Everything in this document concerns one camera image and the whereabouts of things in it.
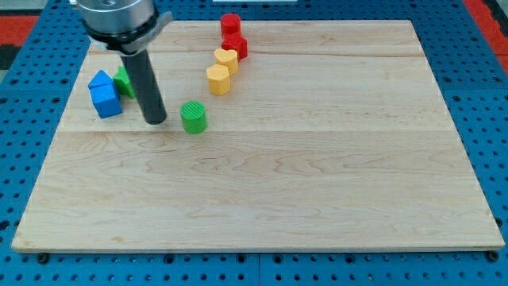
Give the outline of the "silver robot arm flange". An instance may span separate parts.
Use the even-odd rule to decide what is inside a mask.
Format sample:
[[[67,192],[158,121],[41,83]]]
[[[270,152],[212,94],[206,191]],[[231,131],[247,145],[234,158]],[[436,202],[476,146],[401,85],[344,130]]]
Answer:
[[[70,0],[83,26],[101,50],[135,56],[147,49],[173,21],[170,11],[161,13],[153,0]]]

